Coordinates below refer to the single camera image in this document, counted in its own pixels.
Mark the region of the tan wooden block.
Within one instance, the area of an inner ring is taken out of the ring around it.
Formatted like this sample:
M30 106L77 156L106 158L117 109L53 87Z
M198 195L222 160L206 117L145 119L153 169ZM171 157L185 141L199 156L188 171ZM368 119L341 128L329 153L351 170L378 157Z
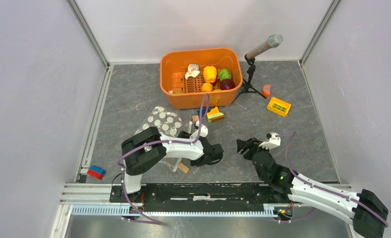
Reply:
M177 168L185 174L189 172L189 168L183 163L179 163Z

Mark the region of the orange plastic basket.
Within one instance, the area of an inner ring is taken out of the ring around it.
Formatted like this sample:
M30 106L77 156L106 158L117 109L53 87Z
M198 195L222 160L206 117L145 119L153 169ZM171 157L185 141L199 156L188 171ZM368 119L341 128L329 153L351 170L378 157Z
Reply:
M192 63L199 65L200 74L186 80L184 76L187 67ZM228 48L201 49L167 53L160 61L160 87L172 108L182 110L200 107L206 94L201 91L201 86L206 83L203 69L210 65L215 66L217 72L222 68L229 69L235 83L234 89L221 90L218 82L214 90L208 92L210 106L229 106L232 103L243 79L237 54ZM185 94L174 95L173 92Z

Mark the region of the green toy lettuce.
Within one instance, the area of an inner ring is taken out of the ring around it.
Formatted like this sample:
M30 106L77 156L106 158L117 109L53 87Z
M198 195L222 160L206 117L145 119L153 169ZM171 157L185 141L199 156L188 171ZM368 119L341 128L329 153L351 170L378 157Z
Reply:
M232 74L229 69L222 68L219 70L217 77L219 79L219 82L222 82L223 80L232 79Z

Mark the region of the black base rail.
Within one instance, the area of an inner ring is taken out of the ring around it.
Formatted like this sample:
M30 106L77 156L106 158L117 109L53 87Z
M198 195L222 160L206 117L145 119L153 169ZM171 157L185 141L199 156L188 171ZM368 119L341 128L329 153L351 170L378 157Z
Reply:
M147 183L126 198L121 185L111 203L131 202L144 212L256 212L265 204L294 205L265 183Z

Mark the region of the yellow toy lemon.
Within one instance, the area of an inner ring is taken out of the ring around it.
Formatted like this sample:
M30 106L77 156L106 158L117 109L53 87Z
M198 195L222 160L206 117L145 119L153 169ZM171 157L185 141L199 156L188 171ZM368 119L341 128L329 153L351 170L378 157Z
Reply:
M201 86L202 92L211 92L213 90L214 90L214 87L211 83L206 82Z

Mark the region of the polka dot zip top bag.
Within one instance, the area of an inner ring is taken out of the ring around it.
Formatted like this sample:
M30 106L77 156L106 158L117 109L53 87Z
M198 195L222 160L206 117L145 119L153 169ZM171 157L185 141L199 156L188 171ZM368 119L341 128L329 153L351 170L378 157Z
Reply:
M162 106L155 106L145 117L134 135L154 126L160 134L171 137L178 137L181 131L192 132L193 123L185 119L176 111L169 110Z

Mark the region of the dark red toy onion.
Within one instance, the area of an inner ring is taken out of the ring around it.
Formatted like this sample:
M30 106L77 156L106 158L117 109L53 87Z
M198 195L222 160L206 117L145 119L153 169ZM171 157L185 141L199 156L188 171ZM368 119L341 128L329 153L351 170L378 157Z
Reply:
M232 79L224 79L220 82L221 90L231 90L235 88L235 83Z

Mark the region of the white toy garlic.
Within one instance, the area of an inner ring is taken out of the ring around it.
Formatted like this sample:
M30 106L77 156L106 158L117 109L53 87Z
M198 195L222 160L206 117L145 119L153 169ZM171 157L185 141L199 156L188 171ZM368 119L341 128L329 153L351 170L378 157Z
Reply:
M200 67L198 64L192 63L187 67L187 72L185 73L185 79L189 79L190 77L196 78L200 74Z

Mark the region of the red toy chili pepper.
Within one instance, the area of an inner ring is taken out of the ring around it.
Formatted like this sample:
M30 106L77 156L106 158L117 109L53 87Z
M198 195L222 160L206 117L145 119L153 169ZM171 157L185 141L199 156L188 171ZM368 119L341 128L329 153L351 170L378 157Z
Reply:
M219 79L219 78L216 78L216 80L215 80L214 83L213 83L213 86L215 87L219 81L220 81L220 79Z

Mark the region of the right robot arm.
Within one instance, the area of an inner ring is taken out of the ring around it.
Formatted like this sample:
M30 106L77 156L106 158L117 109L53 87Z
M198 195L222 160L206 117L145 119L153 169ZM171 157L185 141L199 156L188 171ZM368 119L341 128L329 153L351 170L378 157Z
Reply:
M280 146L279 137L272 136L266 141L255 137L238 139L236 144L237 152L253 163L259 179L269 185L275 201L310 205L350 224L365 238L383 237L389 210L374 192L345 191L277 164L270 150Z

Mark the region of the yellow toy bell pepper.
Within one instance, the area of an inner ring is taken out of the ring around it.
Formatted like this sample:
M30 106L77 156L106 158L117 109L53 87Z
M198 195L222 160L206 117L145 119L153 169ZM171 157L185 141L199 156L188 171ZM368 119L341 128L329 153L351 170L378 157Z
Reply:
M203 69L203 77L205 82L214 83L217 78L217 69L215 66L206 66Z

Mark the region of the orange semicircle toy slice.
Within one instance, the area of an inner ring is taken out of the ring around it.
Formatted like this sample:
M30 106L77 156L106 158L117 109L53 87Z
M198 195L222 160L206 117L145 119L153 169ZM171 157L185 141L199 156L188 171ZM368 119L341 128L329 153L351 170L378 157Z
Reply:
M262 95L265 98L269 98L271 96L271 85L270 84L266 84L262 87Z

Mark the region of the yellow window toy brick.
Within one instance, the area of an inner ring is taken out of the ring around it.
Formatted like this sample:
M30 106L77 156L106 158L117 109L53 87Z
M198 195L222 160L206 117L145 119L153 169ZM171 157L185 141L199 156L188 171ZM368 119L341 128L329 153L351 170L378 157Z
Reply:
M282 117L286 117L288 115L290 108L291 108L290 103L287 103L276 97L271 97L267 105L267 110Z

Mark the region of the black microphone tripod stand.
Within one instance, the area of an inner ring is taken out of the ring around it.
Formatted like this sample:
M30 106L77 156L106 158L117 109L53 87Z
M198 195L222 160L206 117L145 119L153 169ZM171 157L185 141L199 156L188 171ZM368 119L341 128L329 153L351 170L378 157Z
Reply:
M255 66L255 58L249 59L247 55L244 56L246 62L249 65L249 68L247 69L247 74L248 74L248 80L245 80L244 78L242 79L242 90L238 93L238 95L235 97L235 99L232 101L234 103L237 98L242 95L242 94L249 94L249 93L256 93L266 99L267 97L263 95L262 92L258 91L257 89L254 88L252 85L252 79L254 76L254 73L256 71L256 66Z

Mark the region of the blue toy brick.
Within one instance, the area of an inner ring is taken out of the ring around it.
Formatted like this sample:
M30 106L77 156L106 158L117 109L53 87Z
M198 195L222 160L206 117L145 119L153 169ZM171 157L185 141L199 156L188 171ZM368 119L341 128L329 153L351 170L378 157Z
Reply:
M206 108L203 108L201 111L200 110L198 110L197 111L197 114L198 114L198 116L201 118L201 117L204 117L205 115L206 115L206 113L208 113L209 111L210 111L211 109L206 109Z

